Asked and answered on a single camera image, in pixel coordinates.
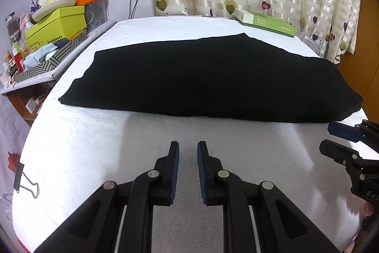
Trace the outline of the person's right hand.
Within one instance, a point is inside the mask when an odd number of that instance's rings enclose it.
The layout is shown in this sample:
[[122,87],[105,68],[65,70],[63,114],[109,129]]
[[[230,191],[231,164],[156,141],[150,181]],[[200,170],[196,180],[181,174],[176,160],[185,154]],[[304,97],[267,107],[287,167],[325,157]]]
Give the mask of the person's right hand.
[[364,206],[364,216],[366,218],[372,216],[374,214],[374,212],[375,212],[375,209],[376,209],[376,206],[374,206],[370,202],[366,202],[365,206]]

